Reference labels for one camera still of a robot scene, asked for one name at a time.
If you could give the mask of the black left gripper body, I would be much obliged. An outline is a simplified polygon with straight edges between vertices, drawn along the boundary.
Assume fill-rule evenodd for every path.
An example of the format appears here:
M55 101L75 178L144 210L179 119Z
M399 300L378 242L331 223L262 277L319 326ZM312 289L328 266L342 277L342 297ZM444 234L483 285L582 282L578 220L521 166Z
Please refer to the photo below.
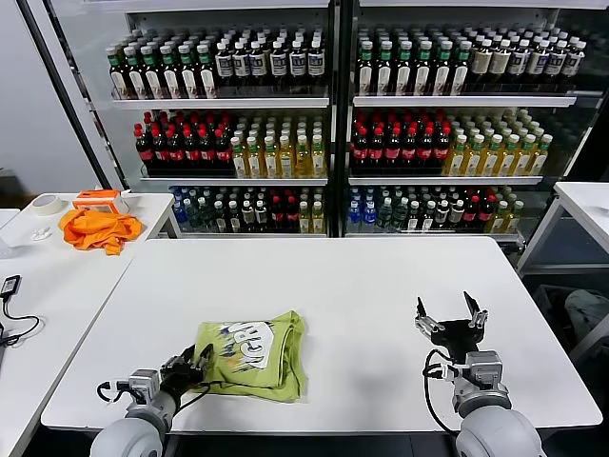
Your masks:
M190 365L162 366L160 390L180 403L182 396L203 382L203 371Z

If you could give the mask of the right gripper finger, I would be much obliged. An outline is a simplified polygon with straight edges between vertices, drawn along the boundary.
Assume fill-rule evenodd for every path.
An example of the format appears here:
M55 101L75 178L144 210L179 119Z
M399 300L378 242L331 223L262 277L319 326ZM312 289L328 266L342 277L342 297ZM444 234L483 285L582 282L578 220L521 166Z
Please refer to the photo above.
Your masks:
M473 298L467 291L463 293L465 302L471 313L471 320L468 326L470 328L484 328L486 320L488 318L488 310L480 308L477 300Z
M425 336L444 331L444 326L426 313L421 297L417 298L415 327Z

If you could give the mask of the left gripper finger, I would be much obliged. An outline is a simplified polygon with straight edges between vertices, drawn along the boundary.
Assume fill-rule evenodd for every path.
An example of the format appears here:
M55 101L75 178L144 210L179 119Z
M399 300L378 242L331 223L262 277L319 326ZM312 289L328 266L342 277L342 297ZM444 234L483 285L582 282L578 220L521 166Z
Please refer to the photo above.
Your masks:
M171 356L164 364L162 364L161 373L188 373L189 369L191 368L194 349L195 346L192 345L188 348L185 348L181 354Z
M202 374L207 374L212 369L213 363L214 347L213 345L206 345L197 355L192 357L191 366Z

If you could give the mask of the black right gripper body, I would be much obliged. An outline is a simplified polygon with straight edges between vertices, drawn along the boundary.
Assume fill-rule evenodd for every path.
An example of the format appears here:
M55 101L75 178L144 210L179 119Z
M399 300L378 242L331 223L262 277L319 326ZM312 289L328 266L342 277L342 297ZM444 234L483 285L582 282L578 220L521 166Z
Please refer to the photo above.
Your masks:
M448 351L449 358L459 364L465 364L469 352L478 351L478 343L484 336L484 327L478 327L470 320L442 321L432 329L431 342Z

